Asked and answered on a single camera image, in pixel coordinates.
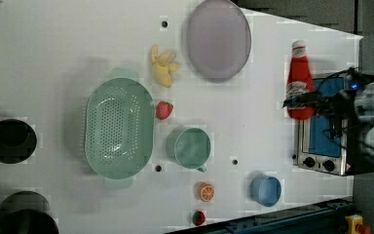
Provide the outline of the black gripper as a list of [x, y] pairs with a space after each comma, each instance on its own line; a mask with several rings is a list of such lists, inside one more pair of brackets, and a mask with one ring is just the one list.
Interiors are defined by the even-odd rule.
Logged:
[[355, 115], [355, 91], [341, 90], [332, 97], [320, 98], [319, 92], [310, 92], [287, 98], [283, 107], [304, 108], [315, 107], [318, 104], [318, 115], [325, 117], [340, 117], [353, 119]]

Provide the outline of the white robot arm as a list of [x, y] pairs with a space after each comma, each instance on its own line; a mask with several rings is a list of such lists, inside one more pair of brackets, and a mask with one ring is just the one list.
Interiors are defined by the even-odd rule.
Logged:
[[314, 85], [292, 85], [283, 102], [296, 115], [313, 112], [297, 121], [297, 166], [337, 176], [374, 172], [374, 76], [345, 70]]

